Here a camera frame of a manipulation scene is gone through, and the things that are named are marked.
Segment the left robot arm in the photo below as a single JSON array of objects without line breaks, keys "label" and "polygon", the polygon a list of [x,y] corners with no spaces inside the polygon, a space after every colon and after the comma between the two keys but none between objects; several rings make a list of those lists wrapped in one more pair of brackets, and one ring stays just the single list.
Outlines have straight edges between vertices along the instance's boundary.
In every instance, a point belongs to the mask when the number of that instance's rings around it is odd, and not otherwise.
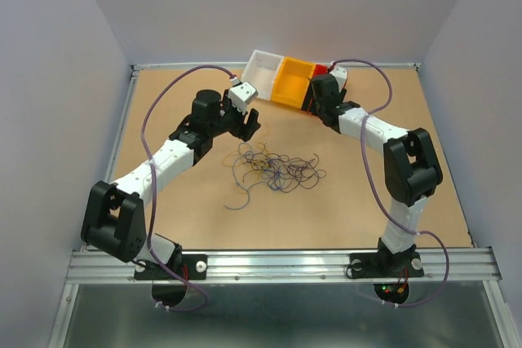
[{"label": "left robot arm", "polygon": [[81,238],[122,262],[150,261],[165,278],[180,272],[179,246],[146,227],[145,209],[177,176],[193,167],[229,133],[246,142],[259,129],[258,112],[249,109],[257,90],[244,82],[226,90],[200,90],[191,112],[163,145],[129,174],[91,189]]}]

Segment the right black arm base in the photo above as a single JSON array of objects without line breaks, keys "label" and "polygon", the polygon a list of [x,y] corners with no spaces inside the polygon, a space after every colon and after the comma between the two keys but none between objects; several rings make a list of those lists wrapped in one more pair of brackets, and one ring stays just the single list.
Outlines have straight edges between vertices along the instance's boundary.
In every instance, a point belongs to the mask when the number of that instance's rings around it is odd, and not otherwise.
[{"label": "right black arm base", "polygon": [[381,239],[375,251],[350,253],[345,274],[349,279],[386,279],[423,277],[424,270],[415,244],[404,251],[393,253]]}]

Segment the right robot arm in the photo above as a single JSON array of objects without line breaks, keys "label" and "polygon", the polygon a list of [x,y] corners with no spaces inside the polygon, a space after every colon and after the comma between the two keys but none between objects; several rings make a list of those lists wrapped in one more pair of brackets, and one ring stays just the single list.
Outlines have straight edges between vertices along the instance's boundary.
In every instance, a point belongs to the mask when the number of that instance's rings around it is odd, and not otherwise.
[{"label": "right robot arm", "polygon": [[383,157],[384,180],[391,196],[389,208],[378,206],[388,219],[380,238],[385,247],[375,255],[375,265],[385,275],[393,275],[405,264],[403,252],[412,248],[418,223],[443,174],[429,132],[423,128],[407,130],[393,126],[367,113],[359,104],[345,101],[346,90],[332,74],[315,76],[310,81],[316,114],[324,125],[361,143],[363,165],[368,177],[366,149]]}]

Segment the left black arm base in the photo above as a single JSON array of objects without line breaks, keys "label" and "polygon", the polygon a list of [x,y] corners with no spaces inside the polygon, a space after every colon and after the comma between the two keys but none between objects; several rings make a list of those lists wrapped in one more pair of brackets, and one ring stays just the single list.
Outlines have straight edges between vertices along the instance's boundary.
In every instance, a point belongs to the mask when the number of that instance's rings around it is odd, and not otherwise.
[{"label": "left black arm base", "polygon": [[[155,262],[139,260],[135,265],[133,278],[138,281],[173,280],[163,268]],[[186,280],[205,280],[208,256],[204,253],[177,253],[166,264],[176,275]]]}]

